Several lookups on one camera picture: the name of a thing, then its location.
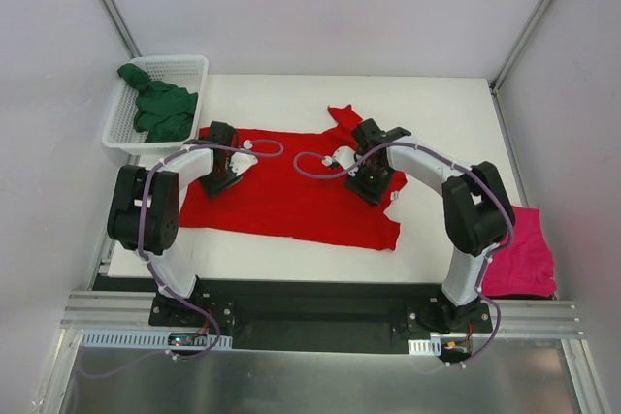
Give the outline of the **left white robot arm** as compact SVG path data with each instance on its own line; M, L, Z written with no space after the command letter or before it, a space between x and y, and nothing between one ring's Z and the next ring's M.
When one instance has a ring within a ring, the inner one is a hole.
M233 153L241 146L238 132L224 122L160 159L151 169L119 169L107 233L146 263L159 293L175 298L172 314L186 326L199 323L206 304L193 294L197 277L175 241L180 227L180 192L197 181L213 198L237 183Z

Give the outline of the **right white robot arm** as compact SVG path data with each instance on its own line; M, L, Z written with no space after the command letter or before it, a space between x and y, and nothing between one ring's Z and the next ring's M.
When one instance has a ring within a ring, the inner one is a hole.
M515 214L500 173L490 162L466 166L425 146L402 127L381 130L367 119L352 130L354 160L345 187L377 205L396 172L441 196L444 228L453 244L437 297L415 312L422 328L462 329L481 301L482 281L495 252L514 233Z

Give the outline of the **red t shirt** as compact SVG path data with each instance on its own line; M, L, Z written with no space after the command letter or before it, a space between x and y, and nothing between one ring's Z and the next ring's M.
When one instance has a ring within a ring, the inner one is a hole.
M180 211L180 226L395 250L401 226L385 213L392 202L390 193L379 206L372 206L347 190L342 177L317 180L300 175L301 170L328 175L321 162L309 157L293 162L300 152L330 155L341 146L355 146L351 132L362 117L352 106L330 107L327 112L335 125L321 133L240 130L241 140L257 142L259 151L269 149L269 140L282 143L282 155L259 159L239 183L213 199L193 182Z

